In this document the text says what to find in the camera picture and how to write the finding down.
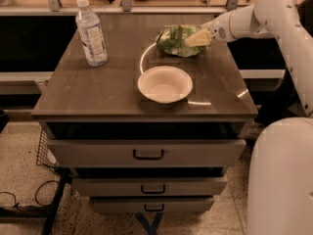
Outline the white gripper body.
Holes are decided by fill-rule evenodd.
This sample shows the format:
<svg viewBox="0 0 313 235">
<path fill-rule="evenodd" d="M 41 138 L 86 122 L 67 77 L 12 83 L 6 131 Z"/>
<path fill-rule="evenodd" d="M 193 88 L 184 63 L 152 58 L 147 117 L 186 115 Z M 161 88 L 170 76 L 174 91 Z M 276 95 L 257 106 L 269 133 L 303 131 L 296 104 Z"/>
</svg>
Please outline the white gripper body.
<svg viewBox="0 0 313 235">
<path fill-rule="evenodd" d="M 201 25 L 201 29 L 205 31 L 204 39 L 206 44 L 210 44 L 213 40 L 223 43 L 234 40 L 230 29 L 231 16 L 231 13 L 225 13 Z"/>
</svg>

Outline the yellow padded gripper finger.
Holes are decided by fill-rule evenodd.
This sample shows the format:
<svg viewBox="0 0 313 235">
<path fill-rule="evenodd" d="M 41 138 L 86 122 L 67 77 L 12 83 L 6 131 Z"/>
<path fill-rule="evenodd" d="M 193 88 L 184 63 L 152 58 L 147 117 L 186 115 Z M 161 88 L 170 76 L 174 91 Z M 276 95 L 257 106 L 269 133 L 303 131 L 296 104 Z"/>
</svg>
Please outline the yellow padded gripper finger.
<svg viewBox="0 0 313 235">
<path fill-rule="evenodd" d="M 188 47 L 208 46 L 212 41 L 212 33 L 210 30 L 201 29 L 185 39 Z"/>
</svg>

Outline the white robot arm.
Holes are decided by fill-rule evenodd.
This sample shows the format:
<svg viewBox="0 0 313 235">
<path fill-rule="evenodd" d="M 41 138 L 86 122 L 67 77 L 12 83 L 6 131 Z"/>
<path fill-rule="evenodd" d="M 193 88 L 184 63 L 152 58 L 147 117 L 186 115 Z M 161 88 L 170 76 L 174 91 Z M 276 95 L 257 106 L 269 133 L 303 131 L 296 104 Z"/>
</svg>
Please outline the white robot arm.
<svg viewBox="0 0 313 235">
<path fill-rule="evenodd" d="M 246 235 L 313 235 L 313 37 L 293 0 L 256 0 L 203 24 L 185 43 L 195 47 L 246 37 L 276 40 L 286 65 L 277 95 L 295 95 L 305 113 L 269 124 L 255 141 Z"/>
</svg>

